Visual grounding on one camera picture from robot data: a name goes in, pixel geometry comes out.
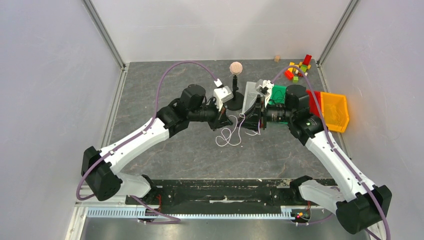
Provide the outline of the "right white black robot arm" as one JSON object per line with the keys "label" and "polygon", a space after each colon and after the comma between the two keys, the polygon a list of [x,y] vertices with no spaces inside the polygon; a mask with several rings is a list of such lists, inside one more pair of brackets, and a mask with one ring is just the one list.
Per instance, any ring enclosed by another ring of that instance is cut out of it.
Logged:
{"label": "right white black robot arm", "polygon": [[287,123],[293,137],[320,160],[338,186],[332,189],[305,175],[290,183],[289,199],[295,204],[310,201],[327,209],[350,234],[366,231],[377,223],[389,232],[391,190],[376,185],[362,173],[337,144],[322,116],[311,113],[310,100],[315,94],[298,84],[285,89],[282,104],[273,103],[272,94],[271,86],[260,85],[248,91],[239,126],[258,131],[269,122]]}

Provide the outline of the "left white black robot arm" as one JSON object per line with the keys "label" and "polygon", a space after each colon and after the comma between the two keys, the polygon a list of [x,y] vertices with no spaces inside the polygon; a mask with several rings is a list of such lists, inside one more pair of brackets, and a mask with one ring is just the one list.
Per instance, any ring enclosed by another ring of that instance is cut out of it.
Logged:
{"label": "left white black robot arm", "polygon": [[124,189],[136,189],[135,194],[144,204],[152,204],[157,191],[145,177],[140,180],[125,176],[121,170],[134,158],[188,128],[191,122],[206,122],[215,131],[233,123],[226,115],[225,103],[233,98],[232,90],[221,85],[213,90],[210,100],[206,90],[197,84],[186,87],[179,98],[162,107],[139,129],[121,140],[96,149],[88,147],[83,153],[81,176],[92,191],[91,197],[106,201]]}

